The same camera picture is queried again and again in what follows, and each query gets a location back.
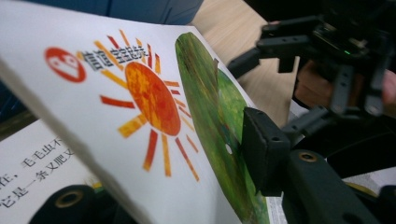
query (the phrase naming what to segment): red logo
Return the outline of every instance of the red logo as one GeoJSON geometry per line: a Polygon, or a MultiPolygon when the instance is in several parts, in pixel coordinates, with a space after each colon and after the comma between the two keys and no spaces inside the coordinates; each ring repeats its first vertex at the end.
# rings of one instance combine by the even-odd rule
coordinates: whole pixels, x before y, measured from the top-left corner
{"type": "Polygon", "coordinates": [[[71,82],[84,81],[84,67],[73,54],[63,49],[49,48],[45,57],[49,67],[59,76],[71,82]]]}

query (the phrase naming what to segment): finger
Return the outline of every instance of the finger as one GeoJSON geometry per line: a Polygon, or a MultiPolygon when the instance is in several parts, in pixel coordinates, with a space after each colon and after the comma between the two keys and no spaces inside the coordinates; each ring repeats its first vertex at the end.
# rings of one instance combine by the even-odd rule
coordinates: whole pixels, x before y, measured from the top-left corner
{"type": "Polygon", "coordinates": [[[316,94],[301,82],[297,84],[294,96],[309,107],[314,107],[315,105],[329,106],[331,99],[331,97],[323,97],[316,94]]]}
{"type": "Polygon", "coordinates": [[[318,74],[318,67],[309,61],[299,72],[298,80],[317,96],[329,98],[332,96],[333,85],[318,74]]]}
{"type": "Polygon", "coordinates": [[[382,101],[385,114],[396,118],[396,75],[387,70],[384,75],[382,101]]]}
{"type": "Polygon", "coordinates": [[[268,24],[270,24],[270,25],[278,25],[278,24],[280,24],[280,21],[269,21],[268,24]]]}
{"type": "Polygon", "coordinates": [[[396,75],[387,70],[382,86],[382,100],[384,105],[396,104],[396,75]]]}
{"type": "Polygon", "coordinates": [[[352,86],[352,91],[349,96],[349,105],[357,105],[363,89],[364,76],[356,74],[352,86]]]}

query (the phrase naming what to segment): book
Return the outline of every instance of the book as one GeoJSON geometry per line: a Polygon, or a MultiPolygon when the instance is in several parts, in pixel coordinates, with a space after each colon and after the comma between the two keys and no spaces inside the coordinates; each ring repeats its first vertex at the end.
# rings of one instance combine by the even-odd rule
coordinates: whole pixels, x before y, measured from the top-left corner
{"type": "Polygon", "coordinates": [[[56,191],[97,183],[73,150],[41,120],[0,142],[1,223],[28,223],[56,191]]]}
{"type": "Polygon", "coordinates": [[[17,1],[0,15],[1,80],[136,221],[269,222],[238,150],[255,106],[193,26],[17,1]]]}

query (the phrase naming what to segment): orange sun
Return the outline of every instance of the orange sun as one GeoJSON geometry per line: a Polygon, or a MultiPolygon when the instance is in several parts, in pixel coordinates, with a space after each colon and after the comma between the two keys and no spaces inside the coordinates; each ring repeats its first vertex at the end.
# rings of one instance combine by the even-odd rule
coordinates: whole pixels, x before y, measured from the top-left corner
{"type": "MultiPolygon", "coordinates": [[[[122,30],[120,30],[120,34],[125,45],[129,47],[129,41],[122,30]]],[[[115,39],[112,36],[108,38],[113,46],[118,49],[119,45],[115,39]]],[[[120,134],[126,138],[137,132],[146,124],[152,127],[149,133],[147,153],[143,162],[143,168],[147,171],[150,170],[154,160],[157,142],[159,141],[159,133],[161,133],[165,175],[171,176],[168,138],[172,137],[175,139],[177,148],[188,164],[194,178],[196,181],[199,181],[199,176],[186,153],[185,147],[183,147],[179,139],[181,121],[192,131],[195,131],[192,124],[189,122],[191,115],[188,112],[186,104],[173,96],[180,95],[180,92],[177,90],[177,88],[180,87],[179,83],[175,81],[162,81],[159,78],[159,74],[161,73],[160,57],[155,54],[155,65],[153,69],[151,47],[148,45],[148,55],[140,55],[141,63],[132,61],[127,63],[126,67],[124,67],[101,42],[95,41],[94,44],[124,73],[126,81],[108,69],[101,70],[101,73],[129,91],[133,98],[133,101],[123,101],[101,95],[102,103],[131,109],[136,109],[136,107],[138,107],[141,112],[141,114],[126,121],[119,127],[120,134]]],[[[138,39],[136,39],[136,44],[142,47],[142,43],[138,39]]],[[[186,135],[186,138],[191,148],[197,153],[197,146],[188,135],[186,135]]]]}

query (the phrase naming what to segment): robotic arm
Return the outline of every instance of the robotic arm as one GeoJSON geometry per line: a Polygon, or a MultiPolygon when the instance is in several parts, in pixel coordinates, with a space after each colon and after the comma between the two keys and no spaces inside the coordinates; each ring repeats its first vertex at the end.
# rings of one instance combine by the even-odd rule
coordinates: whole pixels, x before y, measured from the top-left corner
{"type": "Polygon", "coordinates": [[[247,168],[262,195],[283,192],[289,223],[396,223],[395,186],[375,198],[341,180],[396,166],[395,120],[382,116],[381,99],[395,50],[396,3],[322,5],[323,14],[263,26],[256,47],[229,64],[238,78],[266,58],[279,58],[278,71],[291,72],[300,56],[321,64],[321,74],[334,84],[329,109],[315,107],[282,129],[246,108],[241,150],[247,168]],[[367,81],[359,105],[350,107],[356,73],[367,81]]]}

